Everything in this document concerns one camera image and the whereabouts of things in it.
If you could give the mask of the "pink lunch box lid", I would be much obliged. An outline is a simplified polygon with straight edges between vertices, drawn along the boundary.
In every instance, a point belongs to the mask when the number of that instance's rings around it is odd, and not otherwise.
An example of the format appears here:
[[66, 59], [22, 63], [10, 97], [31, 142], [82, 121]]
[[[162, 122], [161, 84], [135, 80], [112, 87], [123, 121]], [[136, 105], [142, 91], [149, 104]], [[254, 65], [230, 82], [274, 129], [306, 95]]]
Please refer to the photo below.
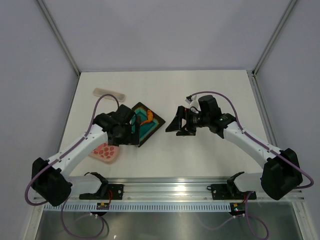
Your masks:
[[120, 153], [120, 147], [119, 146], [113, 146], [113, 145], [108, 145], [107, 143], [103, 143], [99, 145], [97, 148], [95, 148], [91, 153], [94, 154], [104, 154], [108, 152], [116, 152]]

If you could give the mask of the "pink lunch box base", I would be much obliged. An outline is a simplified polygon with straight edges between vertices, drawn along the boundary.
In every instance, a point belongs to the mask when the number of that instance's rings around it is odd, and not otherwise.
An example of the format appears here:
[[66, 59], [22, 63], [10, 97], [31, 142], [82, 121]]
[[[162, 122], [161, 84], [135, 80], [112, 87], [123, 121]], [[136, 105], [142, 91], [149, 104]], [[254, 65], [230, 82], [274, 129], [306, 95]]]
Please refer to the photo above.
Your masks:
[[103, 162], [105, 164], [112, 164], [118, 158], [118, 153], [112, 152], [105, 152], [103, 154], [94, 154], [93, 152], [89, 154], [89, 156], [95, 160]]

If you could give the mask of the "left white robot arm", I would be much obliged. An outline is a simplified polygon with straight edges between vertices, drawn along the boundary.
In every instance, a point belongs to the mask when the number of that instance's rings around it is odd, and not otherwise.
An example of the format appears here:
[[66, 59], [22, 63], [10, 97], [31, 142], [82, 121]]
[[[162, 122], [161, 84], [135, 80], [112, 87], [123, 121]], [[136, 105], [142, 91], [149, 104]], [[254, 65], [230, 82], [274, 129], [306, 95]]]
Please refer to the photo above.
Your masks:
[[109, 181], [97, 172], [71, 177], [71, 172], [91, 152], [103, 144], [137, 146], [140, 143], [140, 117], [128, 113], [101, 113], [91, 120], [88, 130], [71, 146], [47, 160], [37, 158], [27, 189], [35, 190], [45, 203], [57, 207], [69, 197], [82, 200], [108, 199]]

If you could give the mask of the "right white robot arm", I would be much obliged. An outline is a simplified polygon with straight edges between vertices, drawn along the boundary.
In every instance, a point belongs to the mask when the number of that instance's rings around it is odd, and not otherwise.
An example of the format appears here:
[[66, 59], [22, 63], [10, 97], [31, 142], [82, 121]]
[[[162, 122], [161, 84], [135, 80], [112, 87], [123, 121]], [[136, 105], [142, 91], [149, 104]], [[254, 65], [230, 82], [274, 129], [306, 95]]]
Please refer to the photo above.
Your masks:
[[229, 113], [222, 113], [219, 107], [201, 107], [199, 112], [193, 112], [179, 106], [165, 131], [175, 132], [177, 136], [195, 136], [197, 128], [205, 127], [239, 147], [262, 168], [262, 172], [241, 171], [231, 176], [225, 187], [230, 197], [239, 198], [249, 192], [264, 191], [272, 199], [280, 200], [302, 183], [298, 157], [292, 149], [281, 150], [247, 136], [246, 131], [239, 127], [236, 118]]

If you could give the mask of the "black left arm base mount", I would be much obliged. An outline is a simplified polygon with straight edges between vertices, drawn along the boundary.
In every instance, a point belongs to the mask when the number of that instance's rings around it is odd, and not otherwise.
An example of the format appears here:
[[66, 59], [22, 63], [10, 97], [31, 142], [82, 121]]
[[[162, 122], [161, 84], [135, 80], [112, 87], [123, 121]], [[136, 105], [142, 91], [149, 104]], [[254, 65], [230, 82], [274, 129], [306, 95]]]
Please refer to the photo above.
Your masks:
[[122, 200], [124, 194], [123, 184], [108, 184], [101, 186], [96, 193], [83, 193], [80, 200]]

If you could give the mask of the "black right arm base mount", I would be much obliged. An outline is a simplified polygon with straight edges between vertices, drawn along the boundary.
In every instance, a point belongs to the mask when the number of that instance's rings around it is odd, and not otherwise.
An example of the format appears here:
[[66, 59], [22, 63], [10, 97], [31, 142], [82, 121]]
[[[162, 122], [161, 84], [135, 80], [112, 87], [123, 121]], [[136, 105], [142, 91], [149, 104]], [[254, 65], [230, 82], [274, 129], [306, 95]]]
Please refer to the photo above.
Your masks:
[[249, 191], [241, 192], [227, 183], [214, 183], [206, 187], [213, 200], [246, 200]]

